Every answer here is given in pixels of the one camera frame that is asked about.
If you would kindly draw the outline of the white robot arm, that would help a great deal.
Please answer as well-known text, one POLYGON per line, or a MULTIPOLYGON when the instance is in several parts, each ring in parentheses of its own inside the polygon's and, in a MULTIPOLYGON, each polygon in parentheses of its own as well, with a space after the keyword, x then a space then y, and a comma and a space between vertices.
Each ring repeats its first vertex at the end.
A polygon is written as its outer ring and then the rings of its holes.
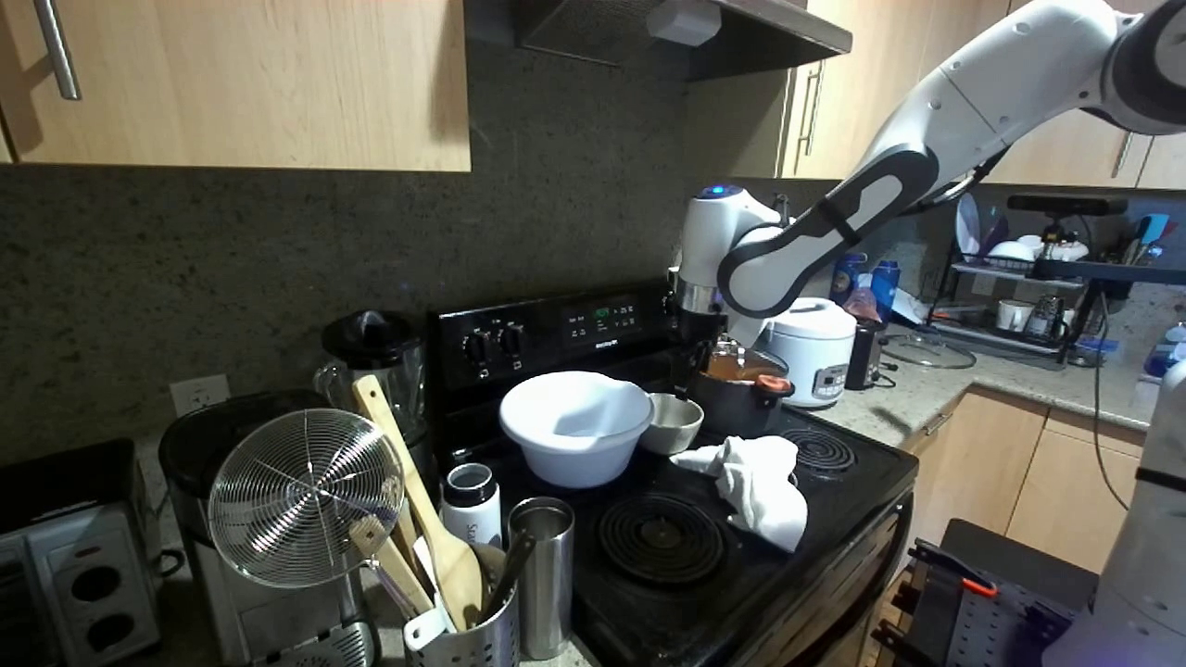
MULTIPOLYGON (((1186 130, 1186 0, 1147 16, 1108 0, 1026 0, 959 46, 902 102, 865 160, 819 204, 783 214, 737 186, 695 197, 680 309, 751 341, 803 276, 874 221, 943 204, 1032 130, 1086 113, 1121 130, 1186 130)), ((1169 373, 1134 497, 1095 606, 1040 654, 1047 667, 1186 667, 1186 383, 1169 373)))

